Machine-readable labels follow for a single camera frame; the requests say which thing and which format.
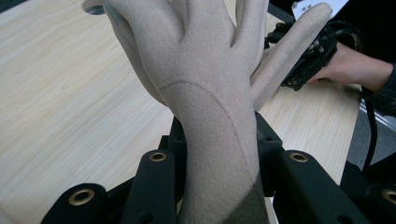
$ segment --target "fabric glove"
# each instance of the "fabric glove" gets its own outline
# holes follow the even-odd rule
[[[282,69],[266,66],[290,59],[277,50],[269,61],[262,57],[267,7],[266,0],[236,1],[235,27],[223,0],[105,1],[140,81],[183,125],[188,158],[179,223],[267,221],[250,76],[256,71],[253,87],[268,86],[264,73]]]

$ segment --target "gloved robotic hand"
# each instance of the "gloved robotic hand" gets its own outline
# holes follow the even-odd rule
[[[235,27],[223,0],[105,2],[142,84],[183,125],[188,158],[180,223],[266,221],[250,76],[263,61],[267,6],[268,0],[236,1]],[[264,71],[261,65],[254,80]]]

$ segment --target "table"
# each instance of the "table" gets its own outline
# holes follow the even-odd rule
[[[31,0],[0,14],[0,213],[15,223],[39,223],[77,184],[116,187],[170,130],[106,15],[81,4]],[[269,15],[267,30],[275,23]],[[280,88],[260,112],[284,148],[310,153],[339,183],[359,104],[356,87],[327,81]]]

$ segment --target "metal ring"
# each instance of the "metal ring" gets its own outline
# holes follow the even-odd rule
[[[297,162],[308,162],[308,158],[305,155],[297,152],[291,153],[290,158]]]
[[[166,154],[163,152],[154,152],[149,156],[151,161],[164,161],[166,159]]]
[[[391,189],[383,189],[382,196],[390,203],[396,204],[396,191]]]
[[[87,193],[87,196],[83,197],[82,199],[78,199],[77,196],[83,193]],[[70,196],[69,203],[74,206],[79,206],[89,202],[94,195],[95,191],[93,191],[92,189],[79,189],[78,191],[74,192],[72,196]]]

